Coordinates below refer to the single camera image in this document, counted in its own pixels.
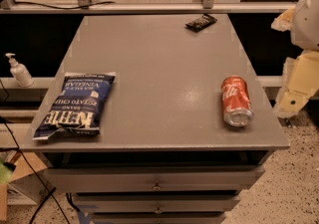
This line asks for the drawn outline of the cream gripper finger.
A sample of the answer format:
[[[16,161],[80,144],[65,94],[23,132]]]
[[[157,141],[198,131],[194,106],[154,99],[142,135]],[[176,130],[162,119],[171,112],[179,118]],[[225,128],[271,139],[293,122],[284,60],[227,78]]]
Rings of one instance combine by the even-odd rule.
[[[296,59],[286,59],[273,111],[278,117],[295,116],[318,91],[319,52],[305,50]]]
[[[294,8],[287,9],[281,13],[271,24],[271,28],[280,32],[291,30]]]

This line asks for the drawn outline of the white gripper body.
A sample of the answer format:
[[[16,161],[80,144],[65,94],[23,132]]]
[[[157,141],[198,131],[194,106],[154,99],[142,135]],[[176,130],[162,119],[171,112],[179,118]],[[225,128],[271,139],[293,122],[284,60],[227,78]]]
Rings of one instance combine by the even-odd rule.
[[[295,6],[291,41],[304,50],[319,50],[319,0],[299,0]]]

